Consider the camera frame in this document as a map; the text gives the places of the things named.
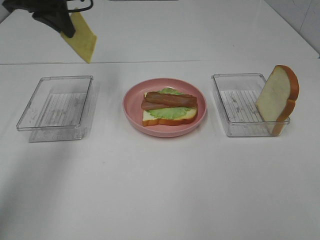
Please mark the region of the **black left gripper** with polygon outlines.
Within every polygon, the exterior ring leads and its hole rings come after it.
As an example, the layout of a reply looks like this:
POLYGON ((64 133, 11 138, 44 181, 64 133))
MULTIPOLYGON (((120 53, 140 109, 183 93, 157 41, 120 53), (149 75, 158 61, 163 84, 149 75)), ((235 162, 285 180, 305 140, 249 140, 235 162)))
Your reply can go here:
POLYGON ((68 38, 76 32, 65 0, 4 0, 2 5, 9 12, 26 10, 33 13, 34 20, 64 33, 68 38))

